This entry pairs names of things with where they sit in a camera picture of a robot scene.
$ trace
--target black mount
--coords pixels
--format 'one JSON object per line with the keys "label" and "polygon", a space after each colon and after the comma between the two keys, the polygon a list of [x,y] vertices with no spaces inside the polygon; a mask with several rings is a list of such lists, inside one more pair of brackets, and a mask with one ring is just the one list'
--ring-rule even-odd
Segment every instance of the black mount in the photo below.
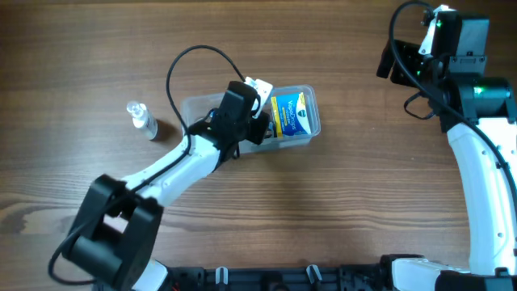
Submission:
{"label": "black mount", "polygon": [[[109,201],[124,195],[129,195],[124,182],[107,175],[98,177],[90,185],[70,232],[90,220]],[[64,248],[63,257],[97,281],[117,290],[129,290],[149,262],[162,214],[163,207],[155,199],[127,199],[107,213],[110,217],[121,215],[128,221],[123,232],[104,223],[102,216]]]}
{"label": "black mount", "polygon": [[[425,15],[423,23],[429,26]],[[431,54],[418,53],[420,46],[396,40],[396,46],[410,72],[434,95],[443,96],[443,102],[477,124],[482,117],[506,117],[517,121],[517,107],[510,83],[505,78],[485,78],[486,39],[489,19],[483,15],[443,11],[437,14]],[[402,73],[387,43],[377,77],[387,78],[393,67],[391,81],[403,86],[414,86]],[[446,133],[459,121],[429,101],[429,106],[440,118],[442,132]]]}
{"label": "black mount", "polygon": [[256,99],[260,101],[259,94],[253,87],[232,81],[212,119],[209,122],[200,120],[189,127],[190,134],[212,141],[221,151],[217,166],[233,156],[240,141],[248,140],[260,145],[264,140],[269,126],[269,114],[261,112],[257,119],[252,117],[252,107]]}
{"label": "black mount", "polygon": [[496,268],[495,276],[478,276],[453,271],[442,271],[436,279],[436,291],[499,291],[515,290],[517,276],[510,276],[506,268]]}

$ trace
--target wood grain surface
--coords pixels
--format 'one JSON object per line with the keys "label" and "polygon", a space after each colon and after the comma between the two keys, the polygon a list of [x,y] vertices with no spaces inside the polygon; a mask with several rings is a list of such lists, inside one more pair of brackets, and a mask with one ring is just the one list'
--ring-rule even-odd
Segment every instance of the wood grain surface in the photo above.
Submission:
{"label": "wood grain surface", "polygon": [[[153,256],[171,266],[374,263],[419,253],[467,265],[460,175],[437,119],[407,116],[413,89],[376,78],[400,1],[46,0],[0,3],[0,289],[69,289],[46,263],[90,182],[148,166],[181,139],[165,94],[170,62],[217,46],[244,75],[314,87],[322,132],[309,146],[242,156],[166,209]],[[449,1],[491,18],[486,74],[517,81],[515,1]],[[419,42],[421,9],[397,35]],[[182,59],[177,104],[237,79],[212,52]],[[175,130],[146,141],[125,104]],[[412,110],[428,111],[424,101]],[[86,276],[60,262],[62,276]]]}

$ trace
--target black clamp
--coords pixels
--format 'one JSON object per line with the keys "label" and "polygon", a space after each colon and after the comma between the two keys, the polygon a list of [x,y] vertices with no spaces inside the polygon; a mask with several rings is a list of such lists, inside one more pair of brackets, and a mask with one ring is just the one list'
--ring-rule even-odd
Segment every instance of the black clamp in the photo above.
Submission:
{"label": "black clamp", "polygon": [[[269,114],[261,112],[258,118],[253,118],[252,108],[255,100],[260,100],[260,96],[253,87],[243,82],[232,81],[219,108],[188,128],[191,135],[200,135],[212,141],[221,151],[216,168],[234,156],[240,141],[247,140],[255,145],[263,142],[270,117]],[[212,118],[208,122],[206,120],[210,115]]]}
{"label": "black clamp", "polygon": [[127,199],[111,211],[110,217],[120,216],[128,221],[118,231],[99,217],[86,227],[81,235],[68,243],[62,255],[90,273],[97,281],[113,289],[127,290],[137,282],[145,270],[153,251],[154,241],[162,219],[163,207],[154,198],[131,196],[125,182],[107,175],[98,177],[88,189],[70,228],[73,232],[90,220],[116,197]]}
{"label": "black clamp", "polygon": [[216,287],[218,291],[226,291],[228,286],[228,268],[219,267],[216,269]]}
{"label": "black clamp", "polygon": [[309,277],[310,284],[312,285],[312,290],[322,290],[322,275],[320,273],[320,270],[317,268],[317,265],[312,264],[308,266],[305,270],[307,272],[307,276]]}

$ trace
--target clear plastic container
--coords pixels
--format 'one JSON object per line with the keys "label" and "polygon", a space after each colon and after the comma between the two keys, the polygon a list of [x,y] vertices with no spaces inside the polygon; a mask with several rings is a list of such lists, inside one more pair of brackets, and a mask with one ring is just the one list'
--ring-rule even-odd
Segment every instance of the clear plastic container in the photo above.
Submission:
{"label": "clear plastic container", "polygon": [[[271,96],[289,95],[294,93],[304,93],[305,109],[309,120],[311,133],[265,138],[261,145],[255,145],[250,141],[241,141],[239,148],[241,154],[254,153],[262,150],[277,150],[291,146],[305,146],[310,140],[317,136],[322,130],[320,124],[320,116],[317,110],[316,95],[314,89],[309,85],[286,86],[273,89]],[[190,97],[185,99],[181,104],[181,113],[187,125],[194,124],[196,121],[204,118],[208,111],[212,108],[218,108],[223,99],[224,93],[205,95],[199,97]],[[271,116],[273,121],[273,112],[271,111],[271,101],[269,101],[263,109],[264,112]]]}

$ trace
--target black plastic bracket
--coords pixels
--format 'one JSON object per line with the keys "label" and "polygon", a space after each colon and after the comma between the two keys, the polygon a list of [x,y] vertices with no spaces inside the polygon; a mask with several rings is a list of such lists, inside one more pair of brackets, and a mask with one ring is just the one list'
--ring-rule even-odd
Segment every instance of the black plastic bracket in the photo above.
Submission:
{"label": "black plastic bracket", "polygon": [[[482,117],[506,117],[512,124],[517,121],[514,93],[505,78],[479,78],[477,75],[454,74],[442,84],[441,91],[444,92],[442,94],[445,102],[474,124]],[[440,116],[444,132],[459,122],[446,112],[437,115]]]}
{"label": "black plastic bracket", "polygon": [[[122,195],[128,195],[124,182],[107,175],[98,177],[91,184],[70,231],[88,221],[92,213],[99,212],[110,200]],[[62,254],[101,283],[113,289],[129,290],[149,262],[163,207],[155,199],[135,196],[107,215],[116,217],[119,214],[128,220],[124,231],[116,230],[100,217],[66,246]]]}
{"label": "black plastic bracket", "polygon": [[221,151],[217,166],[232,158],[240,141],[248,140],[257,145],[263,142],[270,117],[265,112],[257,119],[252,117],[251,109],[256,99],[260,100],[260,97],[253,87],[232,81],[212,119],[209,122],[200,120],[188,128],[190,134],[212,141]]}
{"label": "black plastic bracket", "polygon": [[173,286],[177,290],[205,290],[206,271],[203,268],[169,268]]}
{"label": "black plastic bracket", "polygon": [[[423,74],[423,69],[425,68],[424,65],[426,64],[424,56],[418,53],[420,46],[401,40],[395,40],[395,44],[401,54],[404,64],[413,75],[419,78],[420,74]],[[391,45],[388,41],[380,58],[380,64],[376,73],[377,77],[387,78],[392,68],[393,72],[391,73],[391,82],[403,86],[414,87],[413,83],[404,75],[398,64],[395,62],[395,57],[391,52]]]}

